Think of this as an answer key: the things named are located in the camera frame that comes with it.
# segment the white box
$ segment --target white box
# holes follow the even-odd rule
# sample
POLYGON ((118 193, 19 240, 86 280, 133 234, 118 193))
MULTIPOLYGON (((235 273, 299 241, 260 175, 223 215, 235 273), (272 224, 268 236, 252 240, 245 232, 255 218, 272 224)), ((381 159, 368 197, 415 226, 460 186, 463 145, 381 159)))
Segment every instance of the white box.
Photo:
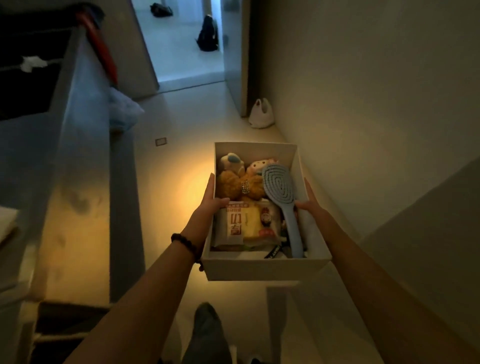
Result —
MULTIPOLYGON (((300 155, 296 145, 280 143, 221 142, 215 143, 214 165, 228 153, 237 154, 245 166, 260 159, 277 158, 290 168, 295 198, 307 199, 300 155)), ((307 258, 264 259, 265 252, 210 251, 212 227, 205 242, 202 263, 208 280, 301 280, 311 277, 325 266, 332 256, 312 216, 299 211, 300 232, 307 245, 307 258)))

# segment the snack package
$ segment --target snack package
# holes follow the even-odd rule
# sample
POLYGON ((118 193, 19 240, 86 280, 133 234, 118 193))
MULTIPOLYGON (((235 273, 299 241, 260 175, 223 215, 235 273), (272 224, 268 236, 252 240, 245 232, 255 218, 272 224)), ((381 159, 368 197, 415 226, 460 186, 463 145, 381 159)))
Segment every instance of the snack package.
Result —
POLYGON ((230 202, 216 216, 218 251, 271 250, 280 243, 280 209, 269 200, 230 202))

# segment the plush toy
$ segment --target plush toy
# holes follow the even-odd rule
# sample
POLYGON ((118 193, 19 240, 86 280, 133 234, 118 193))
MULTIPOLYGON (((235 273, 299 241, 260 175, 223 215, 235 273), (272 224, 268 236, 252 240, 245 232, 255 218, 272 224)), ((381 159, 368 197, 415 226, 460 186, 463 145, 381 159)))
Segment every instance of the plush toy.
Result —
POLYGON ((256 162, 253 162, 248 168, 247 168, 247 174, 249 176, 255 176, 255 175, 262 175, 262 169, 269 164, 274 164, 277 163, 278 161, 274 158, 269 158, 269 159, 262 159, 258 160, 256 162))
POLYGON ((216 195, 228 197, 230 201, 260 200, 265 197, 264 180, 262 176, 237 176, 231 170, 225 170, 217 177, 216 195))
POLYGON ((237 176, 243 177, 245 174, 245 163, 243 163, 243 160, 241 160, 235 153, 228 153, 218 161, 216 172, 221 173, 226 170, 230 170, 237 176))

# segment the black bag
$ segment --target black bag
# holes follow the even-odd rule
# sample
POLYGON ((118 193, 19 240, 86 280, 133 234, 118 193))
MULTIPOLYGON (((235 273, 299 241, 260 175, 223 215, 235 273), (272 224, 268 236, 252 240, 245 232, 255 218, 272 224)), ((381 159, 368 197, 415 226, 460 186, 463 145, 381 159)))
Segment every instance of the black bag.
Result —
POLYGON ((150 5, 150 11, 155 18, 164 18, 166 16, 173 15, 173 11, 169 6, 165 6, 157 2, 154 2, 152 5, 150 5))
POLYGON ((218 49, 218 35, 213 23, 213 18, 210 15, 205 16, 202 30, 196 41, 198 47, 204 52, 212 52, 218 49))

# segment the white floor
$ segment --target white floor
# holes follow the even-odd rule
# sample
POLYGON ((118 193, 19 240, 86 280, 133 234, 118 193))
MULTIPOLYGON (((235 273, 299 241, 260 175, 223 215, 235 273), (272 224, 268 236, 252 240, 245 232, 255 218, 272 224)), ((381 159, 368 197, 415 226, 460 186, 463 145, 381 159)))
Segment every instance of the white floor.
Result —
MULTIPOLYGON (((141 102, 134 127, 145 265, 181 231, 214 171, 215 141, 284 142, 276 127, 252 129, 238 116, 224 82, 159 94, 141 102), (166 137, 168 144, 155 146, 166 137)), ((209 301, 239 357, 259 353, 275 363, 322 363, 298 313, 288 282, 209 282, 194 267, 163 359, 180 362, 192 334, 193 314, 209 301)))
POLYGON ((223 54, 203 52, 195 41, 202 23, 155 18, 147 10, 136 14, 161 92, 224 80, 223 54))

